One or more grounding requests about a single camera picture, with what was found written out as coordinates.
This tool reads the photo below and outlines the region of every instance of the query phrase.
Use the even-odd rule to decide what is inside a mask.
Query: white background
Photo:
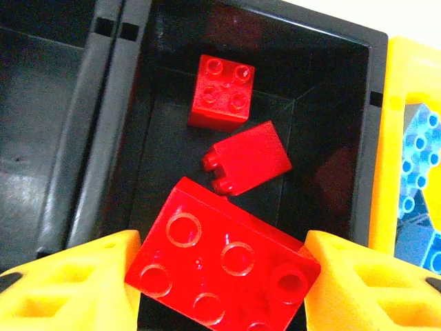
[[[441,0],[286,0],[441,50]]]

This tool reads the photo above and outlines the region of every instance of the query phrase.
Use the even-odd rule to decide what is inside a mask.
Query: yellow plastic part
[[[126,230],[10,269],[23,277],[0,294],[0,330],[136,330],[141,294],[124,276],[140,246]]]
[[[369,247],[395,250],[404,107],[425,103],[441,114],[441,52],[402,37],[389,41],[380,136],[373,179]],[[434,226],[441,230],[441,166],[429,172],[423,191]]]
[[[321,271],[305,298],[308,331],[440,331],[428,270],[320,231],[305,245]]]

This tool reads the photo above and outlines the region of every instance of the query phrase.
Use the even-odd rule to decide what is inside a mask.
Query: yellow plastic frame
[[[425,103],[441,115],[441,51],[396,37],[389,41],[380,136],[373,178],[369,247],[394,253],[400,173],[404,107]],[[429,172],[423,195],[430,217],[441,230],[441,166]]]

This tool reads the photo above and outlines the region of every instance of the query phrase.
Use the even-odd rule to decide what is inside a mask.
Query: black plastic bin
[[[121,10],[0,3],[0,270],[65,247]]]
[[[201,54],[256,67],[249,121],[271,119],[294,169],[230,201],[305,239],[367,244],[387,35],[282,1],[127,0],[68,247],[144,237],[182,176],[228,134],[187,127]],[[203,330],[143,297],[139,325]],[[305,329],[300,311],[290,330]]]

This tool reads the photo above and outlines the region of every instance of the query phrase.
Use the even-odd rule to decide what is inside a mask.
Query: red duplo brick
[[[202,159],[217,177],[218,194],[239,195],[291,170],[287,153],[271,121],[215,143]]]
[[[125,281],[212,330],[285,330],[320,266],[303,244],[182,178]]]
[[[254,67],[202,55],[188,125],[233,132],[249,117]]]

